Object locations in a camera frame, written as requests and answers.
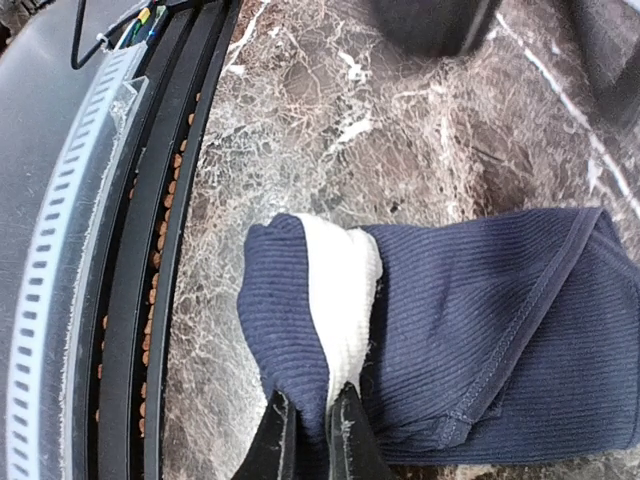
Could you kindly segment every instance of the gray metal panel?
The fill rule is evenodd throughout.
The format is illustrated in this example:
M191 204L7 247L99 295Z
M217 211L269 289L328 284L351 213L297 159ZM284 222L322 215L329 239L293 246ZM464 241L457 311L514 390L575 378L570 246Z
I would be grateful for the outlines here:
M81 52L135 3L91 1ZM70 66L76 2L58 0L38 14L0 57L0 409L4 411L14 309L27 249L45 189L100 57ZM0 431L5 419L0 417ZM0 449L0 471L5 470Z

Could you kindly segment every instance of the garment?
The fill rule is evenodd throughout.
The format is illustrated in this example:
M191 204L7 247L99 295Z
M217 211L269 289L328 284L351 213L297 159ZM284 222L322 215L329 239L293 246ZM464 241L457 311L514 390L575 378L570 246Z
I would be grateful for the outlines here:
M363 230L383 275L361 394L390 464L532 463L639 443L640 272L605 212ZM322 478L329 373L308 273L298 218L251 227L243 332L265 392L300 411L300 478Z

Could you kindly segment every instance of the wire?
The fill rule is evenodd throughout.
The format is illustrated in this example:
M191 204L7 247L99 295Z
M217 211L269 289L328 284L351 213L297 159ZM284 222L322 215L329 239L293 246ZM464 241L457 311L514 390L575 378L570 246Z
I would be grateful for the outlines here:
M157 3L157 0L152 0L149 2L149 6ZM127 23L132 20L138 18L141 12L132 12L126 17L122 18L115 25L109 27L109 29L103 33L102 35L98 35L98 41L94 43L91 48L84 54L82 58L78 58L78 50L80 50L80 37L82 36L82 24L84 22L84 11L87 6L87 0L78 0L78 10L76 13L76 22L73 30L73 43L71 44L71 68L74 70L80 70L85 64L93 57L96 52L102 47L104 44L107 45L108 48L113 48L111 45L110 38L111 36L124 27Z

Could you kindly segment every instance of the folded cloth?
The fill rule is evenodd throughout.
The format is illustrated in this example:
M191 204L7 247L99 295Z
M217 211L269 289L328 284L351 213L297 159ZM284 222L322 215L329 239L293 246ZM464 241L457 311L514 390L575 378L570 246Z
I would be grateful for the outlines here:
M383 264L361 394L390 464L532 463L640 442L640 271L601 209L363 227ZM326 472L329 366L300 218L254 225L238 312L267 394Z

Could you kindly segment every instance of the gray surface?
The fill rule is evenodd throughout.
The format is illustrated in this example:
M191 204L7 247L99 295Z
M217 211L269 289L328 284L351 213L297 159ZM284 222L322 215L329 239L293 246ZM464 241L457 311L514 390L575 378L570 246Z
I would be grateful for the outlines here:
M235 310L252 223L303 211L344 226L444 225L603 204L640 260L640 128L619 132L598 118L555 2L506 0L499 13L503 23L494 22L475 58L416 63L381 41L360 0L245 2L185 231L166 392L167 480L230 478L262 413ZM618 41L640 31L637 20L631 30L613 26ZM634 479L639 463L633 450L404 476Z
M84 51L130 0L87 8ZM0 385L6 385L11 328L31 233L67 131L95 74L98 59L73 72L69 52L76 2L58 0L37 15L0 56ZM5 388L0 388L4 432ZM0 449L4 472L4 448Z

